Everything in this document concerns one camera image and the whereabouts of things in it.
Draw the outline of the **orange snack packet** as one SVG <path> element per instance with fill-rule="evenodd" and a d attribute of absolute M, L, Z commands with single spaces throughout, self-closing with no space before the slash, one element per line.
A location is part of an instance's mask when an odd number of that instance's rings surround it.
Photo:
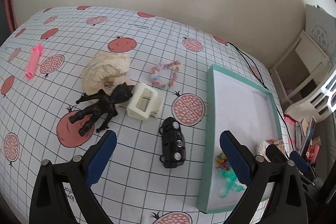
<path fill-rule="evenodd" d="M 268 144 L 273 144 L 275 145 L 282 153 L 285 153 L 285 147 L 284 147 L 284 142 L 283 139 L 269 139 L 266 141 Z"/>

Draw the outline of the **green translucent toy figure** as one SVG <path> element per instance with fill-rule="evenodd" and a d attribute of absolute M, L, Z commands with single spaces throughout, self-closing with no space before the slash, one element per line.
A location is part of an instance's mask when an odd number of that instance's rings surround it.
<path fill-rule="evenodd" d="M 220 175 L 224 179 L 224 186 L 220 196 L 221 198 L 228 196 L 230 191 L 241 192 L 245 190 L 243 186 L 237 184 L 238 179 L 232 169 L 223 169 L 221 170 Z"/>

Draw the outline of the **colourful building block toy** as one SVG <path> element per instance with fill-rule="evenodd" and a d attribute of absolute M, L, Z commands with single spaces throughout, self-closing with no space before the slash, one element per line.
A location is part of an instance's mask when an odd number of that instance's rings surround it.
<path fill-rule="evenodd" d="M 216 156 L 215 164 L 216 164 L 216 168 L 219 170 L 224 170 L 224 171 L 232 170 L 232 166 L 230 165 L 226 155 L 223 152 L 221 152 L 220 154 Z"/>

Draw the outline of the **black toy car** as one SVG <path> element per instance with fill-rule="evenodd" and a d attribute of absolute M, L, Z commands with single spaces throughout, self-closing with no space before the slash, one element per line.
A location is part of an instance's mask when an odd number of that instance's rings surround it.
<path fill-rule="evenodd" d="M 162 140 L 162 155 L 159 160 L 167 169 L 184 164 L 186 160 L 185 138 L 180 123 L 174 118 L 166 118 L 158 130 Z"/>

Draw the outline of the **black action figure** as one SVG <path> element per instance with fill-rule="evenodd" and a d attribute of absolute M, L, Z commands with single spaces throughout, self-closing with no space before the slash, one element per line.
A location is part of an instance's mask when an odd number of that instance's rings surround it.
<path fill-rule="evenodd" d="M 69 117 L 71 124 L 82 120 L 85 116 L 89 115 L 90 118 L 84 123 L 84 125 L 78 130 L 80 136 L 84 136 L 92 126 L 99 120 L 103 114 L 107 114 L 107 118 L 102 125 L 96 130 L 99 133 L 102 130 L 107 130 L 110 120 L 118 115 L 116 106 L 118 104 L 127 102 L 133 96 L 134 85 L 127 85 L 126 83 L 117 85 L 112 93 L 109 95 L 100 89 L 97 93 L 87 95 L 83 93 L 82 96 L 76 101 L 76 104 L 87 102 L 90 100 L 97 100 L 94 104 L 87 106 L 83 110 L 80 110 L 75 115 Z"/>

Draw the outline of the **cream plastic hair claw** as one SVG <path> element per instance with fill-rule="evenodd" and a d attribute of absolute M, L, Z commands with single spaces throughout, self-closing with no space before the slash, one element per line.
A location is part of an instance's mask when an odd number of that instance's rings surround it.
<path fill-rule="evenodd" d="M 152 87 L 138 83 L 126 108 L 128 117 L 147 121 L 150 117 L 158 118 L 163 106 L 161 98 Z"/>

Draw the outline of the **cream lace cloth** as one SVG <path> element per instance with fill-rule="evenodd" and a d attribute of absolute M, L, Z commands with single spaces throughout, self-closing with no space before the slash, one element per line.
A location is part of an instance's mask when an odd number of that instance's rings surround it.
<path fill-rule="evenodd" d="M 129 65 L 130 57 L 127 54 L 97 53 L 81 74 L 83 92 L 92 95 L 102 89 L 111 95 L 119 84 L 134 85 L 134 81 L 126 77 Z"/>

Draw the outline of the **pink hair roller clip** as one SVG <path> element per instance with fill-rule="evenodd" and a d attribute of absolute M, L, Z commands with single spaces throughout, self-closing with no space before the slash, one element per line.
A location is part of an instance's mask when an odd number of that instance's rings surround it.
<path fill-rule="evenodd" d="M 32 47 L 29 61 L 26 66 L 25 77 L 27 79 L 32 79 L 35 76 L 35 72 L 38 66 L 38 61 L 43 53 L 43 46 L 38 43 L 35 47 Z"/>

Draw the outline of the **nail clipper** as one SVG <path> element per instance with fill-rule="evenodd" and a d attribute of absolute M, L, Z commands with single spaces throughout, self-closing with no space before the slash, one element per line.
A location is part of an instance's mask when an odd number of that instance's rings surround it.
<path fill-rule="evenodd" d="M 302 128 L 299 122 L 295 123 L 295 146 L 296 149 L 300 149 L 302 145 Z"/>

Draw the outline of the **pink crochet mat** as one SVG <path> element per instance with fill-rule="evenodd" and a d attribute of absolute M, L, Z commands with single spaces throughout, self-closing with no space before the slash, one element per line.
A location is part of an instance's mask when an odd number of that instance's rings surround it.
<path fill-rule="evenodd" d="M 291 116 L 289 116 L 288 114 L 284 115 L 284 120 L 288 128 L 288 132 L 289 132 L 288 135 L 290 136 L 288 140 L 291 139 L 292 144 L 295 146 L 295 141 L 296 141 L 295 124 L 297 121 L 293 119 Z"/>

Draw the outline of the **teal shallow box tray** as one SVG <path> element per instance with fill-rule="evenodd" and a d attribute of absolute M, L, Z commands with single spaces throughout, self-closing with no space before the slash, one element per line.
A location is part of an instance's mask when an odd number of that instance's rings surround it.
<path fill-rule="evenodd" d="M 262 140 L 280 140 L 282 131 L 272 93 L 252 80 L 220 65 L 207 72 L 207 117 L 202 179 L 197 208 L 205 214 L 231 211 L 243 192 L 228 186 L 217 169 L 220 135 L 229 130 L 255 154 Z"/>

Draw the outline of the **white bedside shelf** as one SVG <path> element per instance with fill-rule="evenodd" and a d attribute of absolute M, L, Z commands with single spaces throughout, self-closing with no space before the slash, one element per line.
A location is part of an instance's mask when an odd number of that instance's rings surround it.
<path fill-rule="evenodd" d="M 283 112 L 295 120 L 321 122 L 335 112 L 335 66 L 304 30 L 269 73 Z"/>

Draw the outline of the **pomegranate print grid bedsheet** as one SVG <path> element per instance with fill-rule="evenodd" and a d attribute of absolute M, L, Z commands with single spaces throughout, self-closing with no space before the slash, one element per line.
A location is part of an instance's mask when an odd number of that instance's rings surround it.
<path fill-rule="evenodd" d="M 21 223 L 43 159 L 82 155 L 106 130 L 117 146 L 93 192 L 114 223 L 197 207 L 209 67 L 274 91 L 232 44 L 154 15 L 104 7 L 37 12 L 1 45 L 1 194 Z"/>

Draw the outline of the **light blue memorial book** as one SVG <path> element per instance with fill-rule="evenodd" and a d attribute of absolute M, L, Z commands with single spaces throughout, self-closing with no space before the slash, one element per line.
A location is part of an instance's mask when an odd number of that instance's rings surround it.
<path fill-rule="evenodd" d="M 335 51 L 335 17 L 319 6 L 306 4 L 305 32 L 331 59 Z"/>

